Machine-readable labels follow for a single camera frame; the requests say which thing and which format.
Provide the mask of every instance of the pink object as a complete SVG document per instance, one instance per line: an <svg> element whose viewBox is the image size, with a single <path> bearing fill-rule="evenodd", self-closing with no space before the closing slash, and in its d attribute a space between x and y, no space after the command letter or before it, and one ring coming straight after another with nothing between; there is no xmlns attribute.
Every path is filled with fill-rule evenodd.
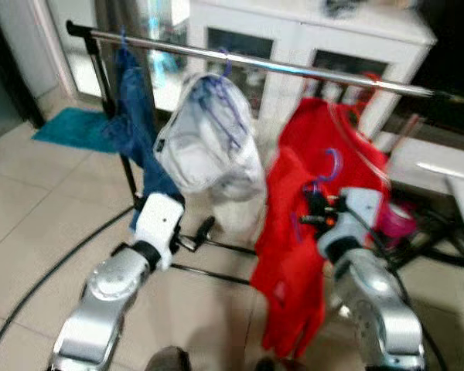
<svg viewBox="0 0 464 371"><path fill-rule="evenodd" d="M278 157L268 173L268 210L251 285L268 299L263 346L278 358L292 352L300 357L324 319L324 260L313 238L316 229L298 223L309 214L305 185L316 179L316 191L324 196L350 186L376 189L384 199L390 194L387 157L354 131L349 109L303 99L278 139ZM328 176L334 163L340 171Z"/></svg>
<svg viewBox="0 0 464 371"><path fill-rule="evenodd" d="M394 203L385 203L381 210L380 231L390 238L405 237L417 229L410 208Z"/></svg>

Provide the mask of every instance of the blue hanger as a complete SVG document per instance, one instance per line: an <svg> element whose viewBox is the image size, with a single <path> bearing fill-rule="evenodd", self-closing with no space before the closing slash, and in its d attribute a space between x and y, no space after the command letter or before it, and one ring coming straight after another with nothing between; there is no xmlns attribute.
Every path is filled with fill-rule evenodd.
<svg viewBox="0 0 464 371"><path fill-rule="evenodd" d="M124 50L124 54L127 55L128 44L127 39L125 37L125 26L122 25L121 27L121 49Z"/></svg>
<svg viewBox="0 0 464 371"><path fill-rule="evenodd" d="M303 192L313 192L316 193L319 191L318 184L321 182L331 182L333 181L338 174L340 173L340 170L343 167L343 159L342 156L340 155L339 151L337 151L335 148L327 148L325 150L325 153L327 155L332 155L333 156L333 167L332 167L332 172L330 175L318 175L313 181L310 182L309 185L304 185L302 187Z"/></svg>
<svg viewBox="0 0 464 371"><path fill-rule="evenodd" d="M222 77L227 77L230 75L230 72L232 70L232 64L230 63L227 54L229 53L227 49L220 48L219 51L223 54L225 54L225 71L222 73Z"/></svg>

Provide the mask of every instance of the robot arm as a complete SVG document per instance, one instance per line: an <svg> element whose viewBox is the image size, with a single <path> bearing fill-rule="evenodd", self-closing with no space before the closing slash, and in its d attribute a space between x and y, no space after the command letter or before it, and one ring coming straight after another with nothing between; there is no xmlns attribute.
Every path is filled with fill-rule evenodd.
<svg viewBox="0 0 464 371"><path fill-rule="evenodd" d="M184 207L173 198L152 193L136 225L136 242L122 244L87 279L80 303L63 325L49 369L104 371L121 334L125 312L138 289L158 267L172 260L172 239Z"/></svg>
<svg viewBox="0 0 464 371"><path fill-rule="evenodd" d="M356 322L360 353L367 370L423 370L421 324L402 300L395 277L362 246L373 226L381 194L347 188L340 193L336 225L318 241L319 252L335 266L335 292Z"/></svg>

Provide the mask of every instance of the black cable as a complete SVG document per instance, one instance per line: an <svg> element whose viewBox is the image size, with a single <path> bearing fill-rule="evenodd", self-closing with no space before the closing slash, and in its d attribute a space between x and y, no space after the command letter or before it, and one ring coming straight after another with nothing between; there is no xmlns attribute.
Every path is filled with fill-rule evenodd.
<svg viewBox="0 0 464 371"><path fill-rule="evenodd" d="M111 226L113 223L119 221L120 218L128 214L134 207L130 206L118 215L116 215L114 218L108 220L105 224L102 226L99 226L92 234L90 234L88 237L86 237L84 240L80 241L71 251L69 251L66 255L63 256L62 259L60 259L48 272L46 272L43 277L39 279L35 283L32 288L29 289L26 295L24 295L21 299L21 301L15 306L15 308L10 312L9 316L5 320L4 324L0 328L0 341L2 340L3 335L7 332L7 329L9 328L10 324L12 321L14 321L14 318L17 316L17 314L22 310L24 305L26 305L27 301L36 293L36 291L46 282L48 279L56 272L62 265L64 265L77 251L79 251L84 245L86 245L88 242L90 242L92 239L94 239L100 232L103 230L106 230L109 226Z"/></svg>
<svg viewBox="0 0 464 371"><path fill-rule="evenodd" d="M404 282L402 282L401 276L399 275L397 270L394 268L394 265L392 264L391 259L388 256L387 251L385 249L385 245L383 244L383 242L381 242L380 237L375 233L373 228L371 228L358 213L356 213L354 210L350 209L349 207L347 207L346 209L373 237L373 241L375 245L377 246L378 251L380 252L381 256L387 261L388 271L395 277L395 279L397 280L397 284L401 288L404 303L408 305L409 308L413 308L411 297L409 296L409 293L404 286ZM430 333L428 332L428 330L426 329L425 325L422 322L421 322L421 327L423 329L423 336L425 337L426 341L430 345L430 348L432 348L432 351L435 354L436 359L438 360L438 364L440 365L440 369L442 369L442 371L448 371L449 368L447 367L447 364L445 363L445 359L443 358L442 352L440 352L440 348L437 346L435 340L433 340L432 336L430 335Z"/></svg>

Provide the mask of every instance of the blue bath mat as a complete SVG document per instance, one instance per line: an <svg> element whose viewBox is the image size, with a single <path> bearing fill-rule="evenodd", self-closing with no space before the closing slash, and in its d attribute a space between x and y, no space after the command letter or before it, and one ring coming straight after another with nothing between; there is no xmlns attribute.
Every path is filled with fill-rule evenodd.
<svg viewBox="0 0 464 371"><path fill-rule="evenodd" d="M66 108L32 138L57 145L115 153L114 147L102 133L106 124L107 117L102 112Z"/></svg>

